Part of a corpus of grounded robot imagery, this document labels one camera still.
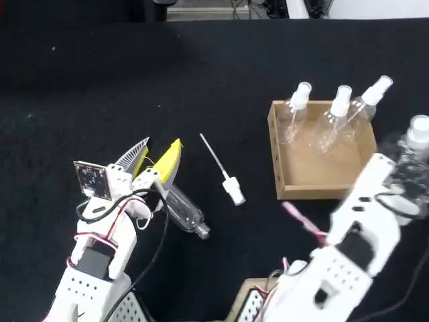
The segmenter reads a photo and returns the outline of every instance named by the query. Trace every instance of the perforated bracket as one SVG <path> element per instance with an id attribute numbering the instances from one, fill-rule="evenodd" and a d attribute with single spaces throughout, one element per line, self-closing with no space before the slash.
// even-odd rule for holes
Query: perforated bracket
<path id="1" fill-rule="evenodd" d="M 149 317 L 145 316 L 135 295 L 129 293 L 112 314 L 109 322 L 148 322 L 148 319 Z"/>
<path id="2" fill-rule="evenodd" d="M 251 288 L 235 322 L 252 322 L 262 308 L 262 304 L 261 293 L 256 288 Z"/>

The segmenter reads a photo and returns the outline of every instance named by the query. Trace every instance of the circuit board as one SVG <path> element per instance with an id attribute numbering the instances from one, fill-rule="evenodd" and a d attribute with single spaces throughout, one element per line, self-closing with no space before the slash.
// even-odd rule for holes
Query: circuit board
<path id="1" fill-rule="evenodd" d="M 82 161 L 74 161 L 73 163 L 78 175 L 80 189 L 84 195 L 112 200 L 104 166 Z"/>

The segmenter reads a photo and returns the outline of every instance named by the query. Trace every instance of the black cable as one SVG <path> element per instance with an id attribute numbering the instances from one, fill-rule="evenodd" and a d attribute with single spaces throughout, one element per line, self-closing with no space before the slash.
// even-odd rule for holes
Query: black cable
<path id="1" fill-rule="evenodd" d="M 159 254 L 162 250 L 162 247 L 164 246 L 164 242 L 166 240 L 168 220 L 170 218 L 170 210 L 168 209 L 167 201 L 165 200 L 165 198 L 161 195 L 161 193 L 159 191 L 154 190 L 154 189 L 138 189 L 138 190 L 134 191 L 133 194 L 131 194 L 131 195 L 134 195 L 135 193 L 140 193 L 143 191 L 152 191 L 152 192 L 156 191 L 160 195 L 160 199 L 162 201 L 162 204 L 164 205 L 164 211 L 166 212 L 166 223 L 164 225 L 164 230 L 162 232 L 161 240 L 160 240 L 160 243 L 158 244 L 158 247 L 157 247 L 157 249 L 154 253 L 154 256 L 152 257 L 150 263 L 145 267 L 145 269 L 140 273 L 140 275 L 134 280 L 134 282 L 131 283 L 129 288 L 119 297 L 119 299 L 117 299 L 115 304 L 112 306 L 110 311 L 107 313 L 103 322 L 107 322 L 111 318 L 112 314 L 115 312 L 117 307 L 121 304 L 123 299 L 128 295 L 128 293 L 130 293 L 133 290 L 134 286 L 137 285 L 143 279 L 143 277 L 145 277 L 146 274 L 150 271 L 152 266 L 155 264 Z"/>
<path id="2" fill-rule="evenodd" d="M 238 15 L 237 15 L 237 9 L 235 8 L 235 6 L 234 6 L 234 0 L 231 0 L 231 7 L 233 8 L 233 18 L 234 19 L 237 19 L 238 18 Z"/>
<path id="3" fill-rule="evenodd" d="M 386 309 L 382 309 L 380 311 L 370 313 L 370 314 L 365 315 L 363 317 L 359 317 L 358 319 L 351 320 L 350 322 L 364 322 L 364 321 L 367 321 L 367 320 L 372 319 L 374 317 L 379 317 L 380 315 L 388 314 L 388 313 L 400 308 L 402 305 L 404 305 L 405 302 L 410 297 L 410 295 L 411 295 L 411 293 L 412 293 L 412 291 L 413 291 L 413 289 L 417 283 L 417 279 L 420 275 L 420 272 L 422 271 L 422 268 L 425 265 L 425 263 L 427 262 L 428 258 L 429 258 L 429 238 L 428 238 L 428 243 L 427 243 L 426 249 L 425 249 L 422 257 L 420 258 L 420 261 L 418 262 L 416 268 L 413 271 L 410 284 L 408 285 L 407 291 L 405 292 L 402 299 L 400 299 L 397 303 L 395 303 L 394 305 L 392 305 Z"/>
<path id="4" fill-rule="evenodd" d="M 255 9 L 255 7 L 253 5 L 251 5 L 251 8 L 256 13 L 256 15 L 258 16 L 258 18 L 262 19 L 262 16 L 259 14 L 259 12 L 257 12 L 257 10 Z"/>
<path id="5" fill-rule="evenodd" d="M 252 20 L 252 0 L 247 0 L 247 8 L 249 10 L 249 19 Z"/>
<path id="6" fill-rule="evenodd" d="M 107 217 L 108 215 L 110 215 L 112 213 L 112 211 L 114 211 L 115 208 L 119 206 L 119 203 L 124 201 L 126 198 L 137 195 L 137 193 L 159 193 L 160 194 L 160 192 L 158 190 L 155 190 L 155 189 L 137 189 L 136 191 L 133 191 L 129 195 L 123 195 L 122 197 L 118 198 L 115 201 L 115 203 L 113 203 L 112 207 L 110 207 L 103 214 L 101 214 L 95 218 L 85 218 L 85 217 L 83 217 L 83 212 L 80 212 L 80 208 L 82 208 L 83 206 L 85 206 L 88 203 L 88 201 L 89 201 L 89 199 L 88 199 L 87 201 L 84 201 L 79 206 L 77 206 L 76 215 L 77 215 L 78 219 L 80 219 L 81 221 L 84 221 L 85 223 L 96 223 L 97 221 L 100 221 L 100 220 L 104 219 L 105 217 Z"/>
<path id="7" fill-rule="evenodd" d="M 238 7 L 243 3 L 243 1 L 244 1 L 244 0 L 240 0 L 240 1 L 238 2 L 238 4 L 234 7 L 234 10 L 233 10 L 233 17 L 235 17 L 234 19 L 238 19 L 238 20 L 240 20 L 240 17 L 239 17 L 239 15 L 238 15 L 238 13 L 237 13 L 237 9 L 238 9 Z"/>
<path id="8" fill-rule="evenodd" d="M 422 213 L 421 211 L 416 215 L 410 215 L 409 213 L 404 213 L 402 211 L 399 211 L 393 208 L 392 206 L 388 205 L 383 199 L 380 199 L 380 197 L 383 197 L 383 196 L 388 197 L 388 196 L 401 196 L 401 195 L 395 194 L 395 193 L 377 193 L 374 196 L 375 201 L 377 201 L 380 205 L 382 205 L 383 207 L 385 207 L 387 210 L 391 211 L 395 215 L 404 217 L 407 219 L 425 219 L 426 218 L 425 214 Z"/>
<path id="9" fill-rule="evenodd" d="M 308 262 L 304 265 L 304 267 L 302 267 L 299 271 L 297 271 L 295 273 L 288 274 L 286 272 L 286 276 L 296 276 L 298 274 L 301 274 L 307 268 L 307 266 L 308 266 Z"/>

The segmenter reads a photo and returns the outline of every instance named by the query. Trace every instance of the floor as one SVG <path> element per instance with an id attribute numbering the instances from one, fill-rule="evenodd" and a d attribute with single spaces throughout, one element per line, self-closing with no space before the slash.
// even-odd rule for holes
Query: floor
<path id="1" fill-rule="evenodd" d="M 269 19 L 262 3 L 251 1 L 249 8 L 247 0 L 178 0 L 168 8 L 168 21 Z"/>

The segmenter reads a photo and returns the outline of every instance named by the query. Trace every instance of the bottle cap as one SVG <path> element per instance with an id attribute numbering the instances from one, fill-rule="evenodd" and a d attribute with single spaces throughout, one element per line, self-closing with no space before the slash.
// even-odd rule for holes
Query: bottle cap
<path id="1" fill-rule="evenodd" d="M 416 115 L 407 131 L 407 144 L 415 150 L 429 147 L 429 116 Z"/>
<path id="2" fill-rule="evenodd" d="M 384 96 L 384 93 L 392 84 L 392 79 L 386 75 L 383 75 L 377 80 L 377 82 L 375 82 L 373 86 L 369 87 L 362 94 L 362 100 L 368 105 L 375 106 L 380 102 Z"/>
<path id="3" fill-rule="evenodd" d="M 307 82 L 301 82 L 290 99 L 290 105 L 295 109 L 303 109 L 307 106 L 308 96 L 311 92 L 311 85 Z"/>
<path id="4" fill-rule="evenodd" d="M 337 117 L 344 117 L 347 115 L 350 105 L 351 87 L 341 85 L 336 92 L 336 97 L 332 101 L 330 112 Z"/>

